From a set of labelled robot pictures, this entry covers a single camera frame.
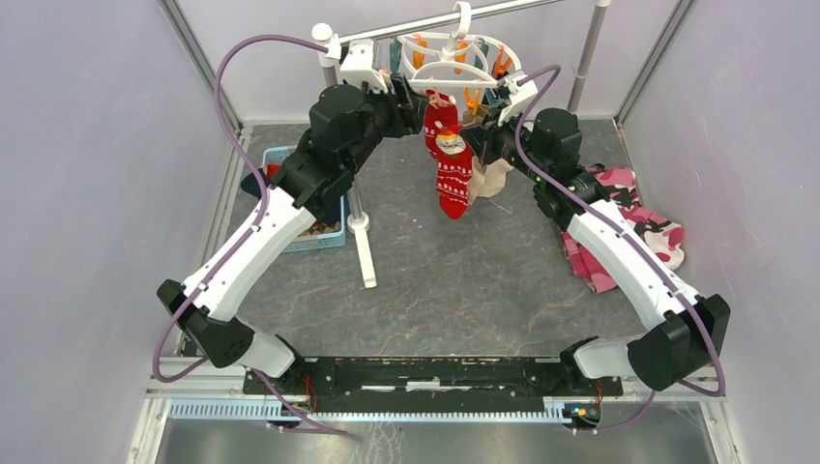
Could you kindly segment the pink clothespin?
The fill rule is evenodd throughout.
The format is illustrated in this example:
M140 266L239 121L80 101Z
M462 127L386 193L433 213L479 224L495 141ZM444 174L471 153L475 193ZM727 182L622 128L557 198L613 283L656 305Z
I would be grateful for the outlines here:
M446 106L455 106L456 100L454 97L443 94L435 89L428 89L425 91L428 98L428 105L433 108L442 108Z

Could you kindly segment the white clip hanger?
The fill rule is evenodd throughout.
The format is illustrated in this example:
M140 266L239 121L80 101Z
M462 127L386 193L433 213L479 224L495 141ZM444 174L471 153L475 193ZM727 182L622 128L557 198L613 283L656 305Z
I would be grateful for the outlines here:
M394 37L389 46L390 71L403 73L410 87L427 90L489 90L509 77L525 75L516 53L505 43L472 34L472 6L454 5L457 25L448 33L418 31Z

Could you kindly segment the pink camouflage bag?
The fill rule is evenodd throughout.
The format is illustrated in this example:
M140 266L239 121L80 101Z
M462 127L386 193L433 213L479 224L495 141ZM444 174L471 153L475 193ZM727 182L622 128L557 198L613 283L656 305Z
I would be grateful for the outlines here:
M635 174L630 168L605 168L602 164L594 164L587 170L608 192L610 199L618 206L638 237L670 271L677 270L685 260L684 227L642 204L636 188ZM572 271L595 294L618 286L602 264L580 242L567 232L562 232L560 237Z

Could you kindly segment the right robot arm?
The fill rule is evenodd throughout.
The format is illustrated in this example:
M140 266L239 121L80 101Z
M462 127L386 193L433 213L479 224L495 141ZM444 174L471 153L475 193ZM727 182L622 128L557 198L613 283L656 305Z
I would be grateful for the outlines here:
M582 133L575 115L560 108L538 113L532 128L523 117L500 120L491 110L462 131L486 160L505 160L533 181L541 212L602 265L627 296L646 332L638 337L589 338L562 354L561 387L583 394L599 378L635 377L654 391L680 384L712 366L723 394L719 352L730 307L718 294L703 296L670 271L638 237L591 169L579 159Z

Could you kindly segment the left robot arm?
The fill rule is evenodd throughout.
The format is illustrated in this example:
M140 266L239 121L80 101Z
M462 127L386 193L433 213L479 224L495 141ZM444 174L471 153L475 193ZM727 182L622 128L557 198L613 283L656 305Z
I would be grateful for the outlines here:
M350 84L326 88L309 110L309 128L295 151L272 181L257 180L261 197L249 217L194 274L159 286L157 296L174 326L212 366L261 371L285 394L303 384L294 349L244 322L238 310L283 250L351 189L384 139L421 132L427 95L412 89L400 72L390 80L386 91Z

